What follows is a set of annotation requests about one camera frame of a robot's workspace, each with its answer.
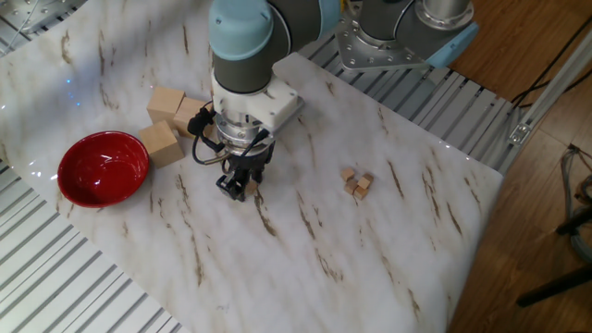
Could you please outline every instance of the gray robot arm segment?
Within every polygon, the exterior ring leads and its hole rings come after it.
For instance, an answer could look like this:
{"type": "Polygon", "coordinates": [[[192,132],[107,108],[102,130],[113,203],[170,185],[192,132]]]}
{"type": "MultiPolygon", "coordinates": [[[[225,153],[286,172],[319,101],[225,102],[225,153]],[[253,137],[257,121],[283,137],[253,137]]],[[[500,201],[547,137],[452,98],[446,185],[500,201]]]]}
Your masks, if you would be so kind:
{"type": "Polygon", "coordinates": [[[224,46],[235,43],[235,36],[229,35],[226,31],[219,31],[225,28],[223,25],[235,24],[232,20],[244,18],[232,15],[233,10],[229,6],[235,6],[236,0],[215,0],[213,10],[210,11],[210,16],[214,18],[210,19],[210,44],[214,51],[216,80],[222,87],[234,93],[254,93],[263,89],[273,74],[272,66],[291,52],[298,51],[316,40],[323,32],[331,30],[339,21],[341,9],[340,0],[239,1],[243,3],[241,6],[262,9],[259,17],[247,13],[249,21],[240,22],[249,27],[265,27],[253,30],[251,35],[247,36],[257,41],[253,42],[253,45],[261,45],[258,43],[261,39],[257,36],[263,35],[262,31],[269,33],[269,36],[263,47],[252,55],[229,55],[225,52],[224,46]]]}

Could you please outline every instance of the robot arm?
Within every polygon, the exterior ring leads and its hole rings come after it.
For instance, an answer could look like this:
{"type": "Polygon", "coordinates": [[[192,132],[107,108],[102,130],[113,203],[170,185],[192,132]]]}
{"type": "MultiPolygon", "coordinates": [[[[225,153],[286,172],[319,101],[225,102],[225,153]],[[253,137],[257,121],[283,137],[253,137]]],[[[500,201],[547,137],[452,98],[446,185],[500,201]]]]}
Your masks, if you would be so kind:
{"type": "Polygon", "coordinates": [[[345,0],[214,1],[208,22],[213,111],[203,109],[188,130],[224,154],[216,159],[224,159],[225,173],[216,185],[230,198],[244,201],[247,184],[261,183],[278,132],[303,105],[297,92],[274,75],[272,66],[278,60],[332,31],[340,21],[343,29],[351,29],[338,34],[343,66],[350,69],[382,70],[380,59],[392,67],[401,53],[408,56],[402,62],[413,54],[423,66],[444,67],[476,35],[470,0],[364,0],[363,5],[356,17],[339,20],[345,0]],[[363,61],[355,61],[349,52],[363,55],[363,61]],[[373,61],[360,67],[366,59],[373,61]],[[216,123],[220,143],[203,136],[206,123],[216,123]]]}

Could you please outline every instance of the wooden cube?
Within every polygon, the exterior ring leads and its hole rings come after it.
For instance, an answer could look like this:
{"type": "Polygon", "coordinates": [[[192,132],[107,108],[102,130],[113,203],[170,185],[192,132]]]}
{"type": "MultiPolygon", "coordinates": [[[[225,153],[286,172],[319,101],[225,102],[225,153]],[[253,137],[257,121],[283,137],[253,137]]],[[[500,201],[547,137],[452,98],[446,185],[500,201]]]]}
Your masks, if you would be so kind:
{"type": "Polygon", "coordinates": [[[353,192],[357,187],[357,181],[355,181],[355,179],[350,179],[348,180],[348,182],[345,183],[345,188],[343,190],[345,190],[349,195],[353,195],[353,192]]]}
{"type": "Polygon", "coordinates": [[[355,176],[355,172],[353,171],[353,169],[351,167],[348,167],[345,170],[341,171],[341,178],[345,182],[350,181],[350,179],[352,179],[353,176],[355,176]]]}
{"type": "MultiPolygon", "coordinates": [[[[195,117],[200,112],[202,106],[205,105],[205,102],[194,100],[192,98],[185,97],[183,98],[183,102],[179,106],[179,110],[177,114],[173,117],[173,123],[175,124],[175,128],[179,132],[179,135],[185,138],[195,139],[195,136],[187,131],[187,125],[189,125],[189,121],[195,117]]],[[[207,106],[208,111],[212,109],[212,106],[207,106]]],[[[203,135],[209,137],[212,134],[213,125],[208,125],[205,127],[203,131],[203,135]]]]}
{"type": "Polygon", "coordinates": [[[173,130],[165,120],[141,129],[140,139],[156,168],[166,167],[184,157],[173,130]]]}
{"type": "Polygon", "coordinates": [[[353,192],[353,196],[360,200],[363,200],[366,195],[368,195],[368,189],[363,189],[359,186],[355,188],[355,191],[353,192]]]}
{"type": "Polygon", "coordinates": [[[256,181],[249,180],[249,182],[247,183],[247,186],[244,189],[244,193],[246,195],[253,195],[253,194],[255,194],[255,192],[257,191],[258,188],[259,188],[259,184],[256,181]]]}
{"type": "Polygon", "coordinates": [[[173,118],[177,114],[177,110],[184,97],[184,91],[164,87],[154,88],[152,98],[146,107],[152,123],[156,124],[162,120],[166,120],[168,126],[174,129],[175,124],[173,123],[173,118]]]}
{"type": "Polygon", "coordinates": [[[365,190],[368,190],[370,188],[370,185],[372,185],[372,181],[374,181],[374,177],[366,173],[360,178],[360,180],[358,180],[358,186],[365,190]]]}

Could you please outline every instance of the wooden floor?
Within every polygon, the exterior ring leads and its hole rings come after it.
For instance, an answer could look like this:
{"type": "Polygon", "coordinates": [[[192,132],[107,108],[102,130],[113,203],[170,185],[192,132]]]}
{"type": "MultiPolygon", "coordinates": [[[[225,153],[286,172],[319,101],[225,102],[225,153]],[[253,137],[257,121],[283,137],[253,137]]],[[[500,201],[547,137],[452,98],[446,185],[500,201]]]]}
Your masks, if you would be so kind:
{"type": "MultiPolygon", "coordinates": [[[[527,7],[539,13],[556,8],[561,12],[561,22],[556,21],[558,18],[546,24],[537,21],[544,35],[540,37],[542,42],[533,40],[516,46],[515,42],[508,41],[501,44],[498,51],[493,50],[497,47],[488,48],[501,57],[512,53],[513,61],[494,60],[487,51],[474,49],[474,53],[482,52],[494,64],[479,65],[482,70],[477,70],[476,64],[483,59],[470,58],[465,64],[457,64],[462,74],[507,98],[532,83],[552,58],[549,55],[561,49],[592,9],[590,1],[485,2],[488,4],[483,6],[507,10],[507,15],[516,19],[519,16],[512,13],[511,7],[527,7]],[[569,29],[559,29],[558,24],[569,25],[569,29]],[[549,49],[541,43],[549,43],[549,49]],[[535,47],[540,57],[532,55],[528,47],[535,47]],[[495,63],[501,64],[500,67],[496,68],[495,63]]],[[[512,34],[515,36],[535,23],[514,24],[518,24],[516,33],[512,34]]],[[[484,41],[479,42],[485,43],[490,34],[484,33],[484,41]]],[[[511,167],[449,332],[592,332],[592,282],[525,309],[515,305],[516,298],[523,292],[584,264],[575,255],[569,239],[554,233],[565,218],[560,158],[569,143],[592,154],[592,78],[564,94],[551,108],[511,167]]],[[[590,173],[592,170],[574,159],[573,183],[590,173]]],[[[583,236],[592,243],[592,228],[586,227],[583,236]]]]}
{"type": "Polygon", "coordinates": [[[590,0],[472,2],[480,32],[451,67],[509,100],[532,84],[592,15],[590,0]]]}

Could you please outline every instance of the brown vein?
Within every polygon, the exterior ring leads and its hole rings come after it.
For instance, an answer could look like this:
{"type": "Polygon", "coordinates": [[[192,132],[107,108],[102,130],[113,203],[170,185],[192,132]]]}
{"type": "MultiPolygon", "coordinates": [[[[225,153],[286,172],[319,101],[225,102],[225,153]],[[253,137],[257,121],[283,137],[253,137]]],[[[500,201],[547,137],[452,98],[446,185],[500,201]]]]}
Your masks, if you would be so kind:
{"type": "Polygon", "coordinates": [[[401,189],[399,179],[397,178],[397,174],[395,173],[395,168],[389,160],[387,160],[387,163],[388,163],[388,166],[390,167],[390,173],[392,174],[392,178],[395,179],[395,185],[397,185],[397,189],[399,190],[399,194],[401,195],[402,199],[405,199],[405,194],[403,193],[403,191],[401,189]]]}
{"type": "Polygon", "coordinates": [[[327,260],[321,256],[318,249],[314,249],[314,252],[316,253],[316,258],[318,259],[318,262],[321,264],[321,268],[323,268],[323,272],[325,272],[325,275],[328,278],[333,278],[335,282],[338,282],[338,280],[343,281],[343,273],[338,273],[334,271],[329,266],[327,260]]]}
{"type": "Polygon", "coordinates": [[[160,218],[165,218],[165,215],[163,214],[163,201],[165,199],[163,198],[158,198],[158,206],[160,207],[160,218]]]}
{"type": "Polygon", "coordinates": [[[432,195],[432,204],[434,205],[434,211],[436,212],[436,216],[438,217],[438,219],[440,219],[440,207],[438,206],[438,203],[436,202],[436,199],[434,199],[433,195],[432,195]]]}
{"type": "Polygon", "coordinates": [[[197,276],[197,287],[202,284],[204,279],[204,267],[202,266],[202,259],[197,253],[197,243],[195,242],[195,235],[191,235],[191,242],[193,243],[193,254],[195,254],[195,275],[197,276]]]}
{"type": "Polygon", "coordinates": [[[99,58],[101,60],[101,76],[105,74],[105,57],[103,56],[103,46],[101,45],[101,41],[105,40],[103,36],[103,31],[99,31],[99,58]]]}
{"type": "Polygon", "coordinates": [[[154,211],[154,199],[152,198],[152,191],[150,191],[150,214],[154,211]]]}
{"type": "Polygon", "coordinates": [[[263,222],[263,226],[265,227],[265,230],[267,230],[267,232],[271,236],[276,237],[278,233],[271,226],[271,221],[269,220],[269,218],[265,217],[263,215],[263,212],[261,211],[261,205],[265,202],[265,200],[263,199],[263,196],[261,195],[261,192],[259,192],[259,190],[257,190],[255,192],[254,199],[255,199],[255,207],[257,208],[257,213],[259,213],[259,217],[261,217],[261,221],[263,222]]]}
{"type": "Polygon", "coordinates": [[[454,217],[454,214],[452,213],[452,209],[450,209],[450,203],[446,203],[446,205],[448,206],[448,212],[450,213],[450,217],[452,217],[452,223],[454,223],[454,227],[456,227],[456,229],[459,231],[459,233],[462,236],[463,232],[461,231],[461,226],[459,226],[459,223],[456,221],[456,218],[454,217]]]}
{"type": "Polygon", "coordinates": [[[329,90],[329,93],[331,94],[331,96],[335,96],[335,94],[333,93],[333,83],[325,82],[325,84],[327,85],[327,89],[329,90]]]}
{"type": "Polygon", "coordinates": [[[385,133],[387,135],[389,135],[389,130],[387,129],[387,126],[385,125],[385,118],[382,117],[382,108],[380,106],[378,107],[378,117],[380,118],[380,123],[382,125],[382,129],[385,131],[385,133]]]}
{"type": "Polygon", "coordinates": [[[410,289],[407,289],[409,291],[409,297],[411,297],[411,304],[413,307],[413,314],[415,315],[415,319],[417,319],[417,321],[419,322],[419,313],[422,311],[419,308],[419,304],[417,304],[417,302],[415,301],[415,297],[413,296],[413,291],[411,291],[410,289]]]}
{"type": "Polygon", "coordinates": [[[185,53],[189,54],[189,43],[187,42],[187,28],[185,28],[185,24],[183,24],[183,42],[185,43],[185,53]]]}
{"type": "Polygon", "coordinates": [[[183,184],[183,178],[181,177],[180,174],[177,174],[176,185],[177,185],[177,189],[180,190],[183,195],[183,202],[185,203],[185,206],[187,207],[189,212],[191,212],[191,206],[189,205],[189,195],[187,194],[187,189],[185,188],[185,185],[183,184]]]}
{"type": "Polygon", "coordinates": [[[123,221],[123,237],[127,238],[128,234],[130,233],[130,229],[128,228],[128,222],[123,221]]]}
{"type": "Polygon", "coordinates": [[[72,58],[70,57],[70,53],[66,48],[66,44],[70,41],[70,36],[68,34],[68,30],[66,30],[66,34],[62,37],[62,59],[66,61],[67,64],[72,64],[72,58]]]}
{"type": "Polygon", "coordinates": [[[316,220],[318,221],[318,226],[322,228],[323,222],[321,221],[321,218],[318,215],[318,208],[313,206],[313,209],[314,209],[314,213],[316,214],[316,220]]]}
{"type": "Polygon", "coordinates": [[[313,136],[311,135],[311,131],[308,130],[308,127],[302,121],[301,117],[298,117],[298,122],[304,127],[306,130],[306,137],[308,138],[308,144],[311,147],[311,156],[313,158],[313,167],[316,168],[316,157],[315,157],[315,145],[313,144],[313,136]]]}
{"type": "Polygon", "coordinates": [[[434,160],[436,161],[436,167],[438,167],[438,170],[440,170],[440,172],[442,172],[442,168],[440,167],[440,162],[438,160],[438,156],[436,155],[436,151],[434,151],[434,148],[431,148],[431,147],[429,149],[432,151],[432,156],[434,156],[434,160]]]}

